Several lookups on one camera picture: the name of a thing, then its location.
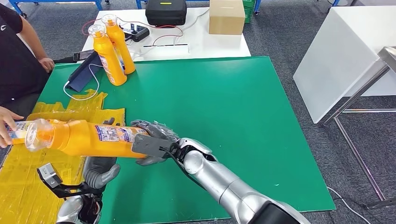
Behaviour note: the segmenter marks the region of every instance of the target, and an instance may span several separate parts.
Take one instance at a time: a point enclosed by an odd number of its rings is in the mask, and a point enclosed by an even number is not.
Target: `bottle cap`
[[[102,17],[102,23],[106,24],[106,26],[114,26],[117,25],[117,16],[114,14],[107,14]]]
[[[88,33],[93,37],[103,37],[106,33],[106,27],[101,24],[94,24],[88,28]]]
[[[25,146],[30,152],[36,152],[50,146],[53,137],[52,124],[44,119],[37,119],[29,125],[26,131]]]

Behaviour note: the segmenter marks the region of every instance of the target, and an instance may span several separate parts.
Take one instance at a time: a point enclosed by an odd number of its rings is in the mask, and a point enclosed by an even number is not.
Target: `black bag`
[[[149,0],[146,17],[150,25],[184,25],[187,14],[185,0]]]

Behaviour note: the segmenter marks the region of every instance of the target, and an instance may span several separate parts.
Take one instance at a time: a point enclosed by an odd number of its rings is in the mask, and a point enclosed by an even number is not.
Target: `green crate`
[[[243,7],[253,8],[255,6],[256,0],[242,0]]]
[[[250,23],[250,18],[252,17],[253,10],[254,9],[252,7],[245,7],[245,23]]]

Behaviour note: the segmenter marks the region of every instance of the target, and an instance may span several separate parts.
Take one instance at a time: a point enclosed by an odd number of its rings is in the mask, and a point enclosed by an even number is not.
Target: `green cutting mat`
[[[62,86],[75,68],[57,67],[39,101],[67,105]],[[109,94],[105,109],[125,107],[127,123],[156,120],[201,141],[253,188],[299,211],[335,209],[269,57],[138,62],[136,70],[120,87],[99,72],[100,91]],[[101,224],[229,217],[172,160],[149,167],[129,158],[118,163]]]

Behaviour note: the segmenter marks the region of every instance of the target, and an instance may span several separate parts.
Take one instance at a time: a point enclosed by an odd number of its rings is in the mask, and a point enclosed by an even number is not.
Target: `orange detergent bottle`
[[[113,14],[107,14],[102,17],[102,23],[106,25],[106,32],[111,42],[115,46],[117,52],[121,56],[122,62],[125,66],[125,74],[130,74],[135,71],[135,64],[132,61],[129,53],[127,43],[125,42],[125,34],[117,24],[117,17]]]
[[[136,134],[148,135],[138,127],[92,124],[85,120],[51,124],[37,119],[29,125],[25,145],[32,152],[46,147],[69,155],[143,158],[146,155],[132,151]]]
[[[127,81],[127,76],[124,74],[113,44],[106,35],[105,26],[92,25],[88,28],[88,33],[93,37],[93,49],[98,53],[110,82],[113,85],[124,84]]]

